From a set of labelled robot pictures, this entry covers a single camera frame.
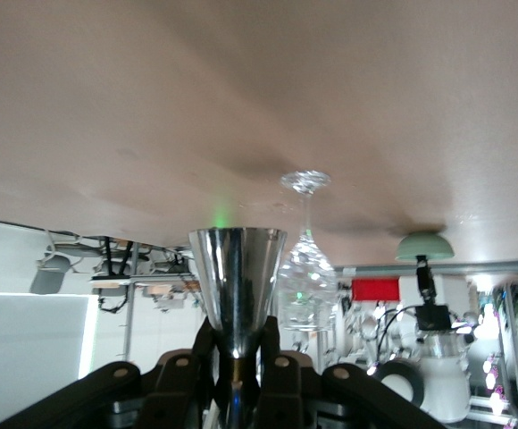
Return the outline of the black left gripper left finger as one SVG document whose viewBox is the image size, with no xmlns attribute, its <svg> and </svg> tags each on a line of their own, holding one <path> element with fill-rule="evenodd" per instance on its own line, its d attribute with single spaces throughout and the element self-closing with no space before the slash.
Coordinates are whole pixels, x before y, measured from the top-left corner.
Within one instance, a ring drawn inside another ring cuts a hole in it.
<svg viewBox="0 0 518 429">
<path fill-rule="evenodd" d="M 211 402 L 212 326 L 141 374 L 117 361 L 0 422 L 0 428 L 201 428 Z"/>
</svg>

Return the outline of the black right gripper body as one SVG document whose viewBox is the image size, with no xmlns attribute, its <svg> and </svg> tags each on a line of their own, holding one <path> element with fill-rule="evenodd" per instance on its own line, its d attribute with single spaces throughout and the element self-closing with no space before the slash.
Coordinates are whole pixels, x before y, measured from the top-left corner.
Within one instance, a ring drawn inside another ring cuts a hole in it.
<svg viewBox="0 0 518 429">
<path fill-rule="evenodd" d="M 451 321 L 446 305 L 421 305 L 415 309 L 420 331 L 449 331 Z"/>
</svg>

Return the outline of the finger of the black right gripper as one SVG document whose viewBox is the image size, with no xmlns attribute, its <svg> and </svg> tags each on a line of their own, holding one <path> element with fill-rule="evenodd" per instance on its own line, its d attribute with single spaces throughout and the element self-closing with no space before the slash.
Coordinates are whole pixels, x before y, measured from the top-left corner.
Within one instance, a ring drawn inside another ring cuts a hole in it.
<svg viewBox="0 0 518 429">
<path fill-rule="evenodd" d="M 426 305 L 434 305 L 436 302 L 437 292 L 433 275 L 425 255 L 416 257 L 416 277 L 418 282 L 418 290 Z"/>
</svg>

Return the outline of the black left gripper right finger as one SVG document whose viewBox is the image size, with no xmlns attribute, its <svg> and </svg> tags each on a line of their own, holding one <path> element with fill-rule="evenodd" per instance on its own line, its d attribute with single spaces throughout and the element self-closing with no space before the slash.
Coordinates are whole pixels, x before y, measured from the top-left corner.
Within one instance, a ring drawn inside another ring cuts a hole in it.
<svg viewBox="0 0 518 429">
<path fill-rule="evenodd" d="M 280 348 L 277 319 L 261 341 L 260 428 L 440 428 L 442 424 L 365 371 L 337 364 L 317 374 L 305 354 Z"/>
</svg>

